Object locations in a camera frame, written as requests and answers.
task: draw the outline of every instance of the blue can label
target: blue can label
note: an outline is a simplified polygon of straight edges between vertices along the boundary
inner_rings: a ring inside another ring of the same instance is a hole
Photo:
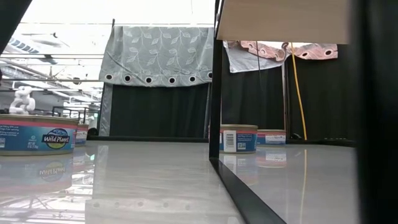
[[[286,134],[283,132],[258,133],[257,144],[284,145],[286,144]]]
[[[223,130],[220,135],[220,150],[224,152],[256,151],[257,132]]]
[[[76,145],[84,145],[87,140],[87,130],[86,129],[78,129],[76,135]]]
[[[0,123],[0,151],[54,151],[75,148],[76,128],[11,125]]]

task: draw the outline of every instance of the wooden board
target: wooden board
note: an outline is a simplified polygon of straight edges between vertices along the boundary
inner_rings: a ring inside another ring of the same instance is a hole
[[[348,0],[224,0],[219,40],[348,43]]]

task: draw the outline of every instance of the glossy white floor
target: glossy white floor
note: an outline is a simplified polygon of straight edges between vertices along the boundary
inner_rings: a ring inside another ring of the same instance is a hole
[[[355,224],[356,161],[349,147],[258,147],[220,160],[288,224]]]
[[[0,222],[243,223],[207,148],[88,142],[73,155],[0,157]]]
[[[288,224],[356,223],[350,148],[220,156]],[[0,157],[0,222],[244,223],[207,144],[162,142],[88,142],[73,155]]]

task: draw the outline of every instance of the white statue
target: white statue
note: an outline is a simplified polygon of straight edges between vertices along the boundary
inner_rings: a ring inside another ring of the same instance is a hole
[[[32,87],[30,86],[20,86],[17,91],[15,91],[14,101],[10,105],[10,114],[29,114],[28,111],[33,111],[36,107],[36,102],[30,97],[32,93]]]

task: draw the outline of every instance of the black backdrop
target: black backdrop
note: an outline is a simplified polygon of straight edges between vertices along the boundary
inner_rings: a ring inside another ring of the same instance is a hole
[[[208,84],[148,88],[113,85],[110,136],[202,138]]]
[[[259,129],[284,129],[281,67],[230,73],[223,54],[222,123],[253,124]]]
[[[334,60],[296,58],[298,83],[308,140],[354,139],[349,97],[348,50],[338,46]],[[281,67],[230,73],[223,52],[223,124],[254,124],[283,129]],[[289,78],[290,130],[303,137],[292,58],[285,63]],[[208,85],[178,88],[113,86],[110,136],[202,138]]]
[[[353,102],[349,96],[348,46],[338,46],[333,60],[296,59],[298,85],[303,103],[308,140],[354,140]],[[303,137],[292,58],[285,63],[289,78],[290,127]]]

